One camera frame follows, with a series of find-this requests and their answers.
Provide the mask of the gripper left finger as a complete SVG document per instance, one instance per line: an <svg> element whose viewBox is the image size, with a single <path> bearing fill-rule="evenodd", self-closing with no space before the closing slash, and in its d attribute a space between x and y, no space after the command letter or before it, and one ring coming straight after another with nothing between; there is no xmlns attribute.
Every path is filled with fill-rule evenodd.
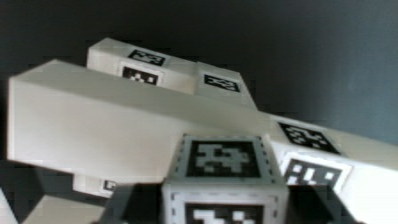
<svg viewBox="0 0 398 224"><path fill-rule="evenodd" d="M161 212L161 185L123 184L107 201L99 224L161 224Z"/></svg>

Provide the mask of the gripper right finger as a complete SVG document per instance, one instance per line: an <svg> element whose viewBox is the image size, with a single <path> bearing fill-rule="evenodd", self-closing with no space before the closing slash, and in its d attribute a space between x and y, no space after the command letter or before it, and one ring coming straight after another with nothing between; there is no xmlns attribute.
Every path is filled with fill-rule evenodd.
<svg viewBox="0 0 398 224"><path fill-rule="evenodd" d="M354 218L330 186L292 186L287 224L367 224Z"/></svg>

